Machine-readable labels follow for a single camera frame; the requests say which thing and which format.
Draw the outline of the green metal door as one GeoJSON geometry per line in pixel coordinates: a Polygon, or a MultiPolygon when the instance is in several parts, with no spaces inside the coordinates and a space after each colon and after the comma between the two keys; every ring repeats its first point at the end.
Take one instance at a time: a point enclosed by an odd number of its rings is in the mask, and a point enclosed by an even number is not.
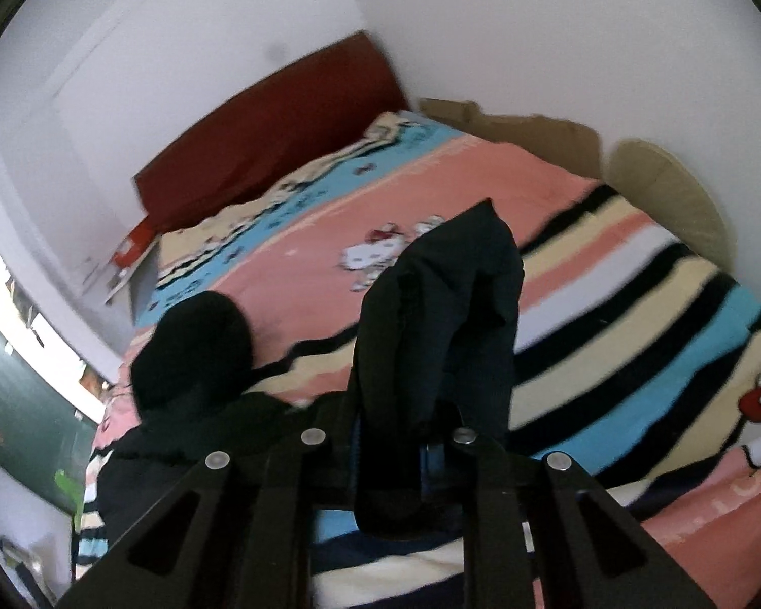
{"type": "Polygon", "coordinates": [[[63,469],[85,487],[96,425],[25,363],[0,333],[0,466],[56,508],[74,505],[54,484],[63,469]]]}

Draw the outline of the pink Hello Kitty blanket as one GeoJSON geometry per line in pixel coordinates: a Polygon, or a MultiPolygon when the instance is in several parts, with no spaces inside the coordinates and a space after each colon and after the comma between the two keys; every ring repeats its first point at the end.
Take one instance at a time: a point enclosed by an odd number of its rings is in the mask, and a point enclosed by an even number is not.
{"type": "MultiPolygon", "coordinates": [[[[400,112],[253,201],[159,234],[158,281],[89,469],[77,583],[117,542],[97,477],[139,422],[130,367],[171,307],[230,298],[258,389],[303,415],[346,404],[365,293],[420,236],[481,201],[524,264],[510,456],[566,452],[712,599],[761,605],[761,300],[609,184],[400,112]]],[[[412,540],[317,510],[309,607],[467,607],[462,521],[412,540]]]]}

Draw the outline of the green plastic stool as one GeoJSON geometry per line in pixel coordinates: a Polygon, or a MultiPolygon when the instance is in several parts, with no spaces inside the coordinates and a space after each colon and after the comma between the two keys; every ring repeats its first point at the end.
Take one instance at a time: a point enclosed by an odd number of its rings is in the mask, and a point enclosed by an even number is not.
{"type": "Polygon", "coordinates": [[[71,500],[74,505],[74,531],[81,531],[81,520],[83,513],[83,493],[85,487],[78,480],[73,479],[65,473],[63,469],[57,469],[53,475],[54,484],[61,492],[71,500]]]}

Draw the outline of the brown cardboard sheet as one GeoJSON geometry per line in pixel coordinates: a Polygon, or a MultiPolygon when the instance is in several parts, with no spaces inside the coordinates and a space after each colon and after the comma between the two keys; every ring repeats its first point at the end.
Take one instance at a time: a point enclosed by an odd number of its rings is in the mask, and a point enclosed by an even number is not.
{"type": "Polygon", "coordinates": [[[601,136],[579,122],[540,114],[487,114],[471,100],[421,99],[419,110],[426,117],[488,142],[520,146],[575,175],[602,178],[601,136]]]}

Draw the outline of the black hooded winter coat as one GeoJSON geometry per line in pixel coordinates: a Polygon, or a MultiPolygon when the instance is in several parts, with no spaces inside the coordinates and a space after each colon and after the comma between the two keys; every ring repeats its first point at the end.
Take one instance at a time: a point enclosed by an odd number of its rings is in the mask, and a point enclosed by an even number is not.
{"type": "MultiPolygon", "coordinates": [[[[363,531],[388,540],[446,528],[459,503],[427,459],[456,427],[507,429],[524,264],[481,201],[413,241],[365,293],[345,396],[350,450],[335,489],[363,531]]],[[[130,367],[140,422],[97,477],[97,509],[119,540],[211,452],[258,475],[301,414],[258,389],[243,311],[203,291],[163,315],[130,367]]]]}

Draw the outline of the grey wall shelf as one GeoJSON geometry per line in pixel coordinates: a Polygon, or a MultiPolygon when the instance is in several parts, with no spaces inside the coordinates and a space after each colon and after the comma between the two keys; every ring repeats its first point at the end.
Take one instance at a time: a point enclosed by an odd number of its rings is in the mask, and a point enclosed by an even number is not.
{"type": "Polygon", "coordinates": [[[104,305],[134,326],[144,314],[158,281],[159,242],[152,242],[129,268],[117,269],[108,283],[104,305]]]}

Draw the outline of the dark red headboard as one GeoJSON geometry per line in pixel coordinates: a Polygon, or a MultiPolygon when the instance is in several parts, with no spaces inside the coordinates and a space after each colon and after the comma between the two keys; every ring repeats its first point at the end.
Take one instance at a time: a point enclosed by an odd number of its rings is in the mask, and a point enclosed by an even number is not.
{"type": "Polygon", "coordinates": [[[253,201],[408,107],[386,56],[358,31],[231,97],[160,151],[134,177],[145,220],[166,234],[253,201]]]}

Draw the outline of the red box on shelf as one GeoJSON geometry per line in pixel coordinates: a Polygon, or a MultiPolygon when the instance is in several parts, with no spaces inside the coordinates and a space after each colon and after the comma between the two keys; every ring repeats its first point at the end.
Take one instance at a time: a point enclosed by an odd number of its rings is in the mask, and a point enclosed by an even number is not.
{"type": "Polygon", "coordinates": [[[144,217],[122,239],[119,246],[112,254],[111,261],[116,268],[125,269],[131,267],[154,242],[156,231],[148,217],[144,217]]]}

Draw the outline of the beige woven hand fan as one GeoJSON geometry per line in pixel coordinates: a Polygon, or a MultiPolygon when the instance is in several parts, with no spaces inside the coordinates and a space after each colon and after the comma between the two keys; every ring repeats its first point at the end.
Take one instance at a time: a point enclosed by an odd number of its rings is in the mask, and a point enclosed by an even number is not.
{"type": "Polygon", "coordinates": [[[732,272],[734,241],[709,192],[675,155],[642,139],[624,139],[603,180],[691,250],[732,272]]]}

